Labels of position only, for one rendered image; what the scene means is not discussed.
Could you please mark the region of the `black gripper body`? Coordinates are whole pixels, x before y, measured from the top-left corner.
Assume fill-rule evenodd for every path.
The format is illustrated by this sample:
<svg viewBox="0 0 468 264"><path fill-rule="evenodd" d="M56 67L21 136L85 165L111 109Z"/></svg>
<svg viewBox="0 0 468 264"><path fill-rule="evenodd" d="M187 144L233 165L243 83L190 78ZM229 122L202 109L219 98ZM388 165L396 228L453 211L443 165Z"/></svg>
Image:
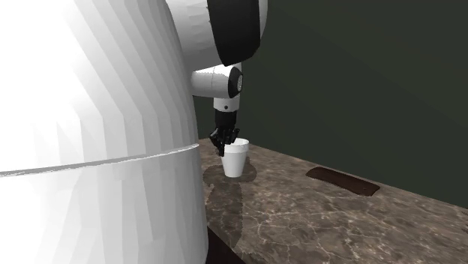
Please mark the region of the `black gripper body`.
<svg viewBox="0 0 468 264"><path fill-rule="evenodd" d="M220 133L225 130L239 132L239 129L236 128L237 121L237 112L223 112L218 109L214 110L214 121L215 121L215 130Z"/></svg>

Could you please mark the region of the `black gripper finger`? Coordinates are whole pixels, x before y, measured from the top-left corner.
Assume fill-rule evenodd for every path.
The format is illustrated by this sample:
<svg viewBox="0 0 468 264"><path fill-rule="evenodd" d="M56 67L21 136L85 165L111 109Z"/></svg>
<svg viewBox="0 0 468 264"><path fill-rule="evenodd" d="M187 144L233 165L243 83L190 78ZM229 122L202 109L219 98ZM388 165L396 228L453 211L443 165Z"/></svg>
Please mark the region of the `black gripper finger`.
<svg viewBox="0 0 468 264"><path fill-rule="evenodd" d="M217 149L217 155L220 157L224 156L224 131L215 128L210 134L209 139L211 140L212 145Z"/></svg>
<svg viewBox="0 0 468 264"><path fill-rule="evenodd" d="M236 141L239 135L239 128L230 127L225 130L225 143L230 145Z"/></svg>

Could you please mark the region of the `white foam cup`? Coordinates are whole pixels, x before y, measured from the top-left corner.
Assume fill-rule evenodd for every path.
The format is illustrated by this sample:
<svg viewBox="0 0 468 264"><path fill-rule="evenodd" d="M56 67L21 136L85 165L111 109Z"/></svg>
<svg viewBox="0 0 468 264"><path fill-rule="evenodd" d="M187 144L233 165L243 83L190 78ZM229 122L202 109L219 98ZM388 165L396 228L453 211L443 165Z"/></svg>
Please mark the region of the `white foam cup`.
<svg viewBox="0 0 468 264"><path fill-rule="evenodd" d="M224 146L224 156L221 157L224 175L238 178L242 175L249 150L249 140L236 138L234 143Z"/></svg>

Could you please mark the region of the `dark brown flat rounded slab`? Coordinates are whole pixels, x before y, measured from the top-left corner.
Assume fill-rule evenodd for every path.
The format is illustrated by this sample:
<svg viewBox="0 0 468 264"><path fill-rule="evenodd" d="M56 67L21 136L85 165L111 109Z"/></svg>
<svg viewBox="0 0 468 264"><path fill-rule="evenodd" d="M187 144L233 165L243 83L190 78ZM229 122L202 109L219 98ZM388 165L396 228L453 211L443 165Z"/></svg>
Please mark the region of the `dark brown flat rounded slab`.
<svg viewBox="0 0 468 264"><path fill-rule="evenodd" d="M377 184L321 166L310 169L306 176L328 182L364 197L372 197L380 189Z"/></svg>

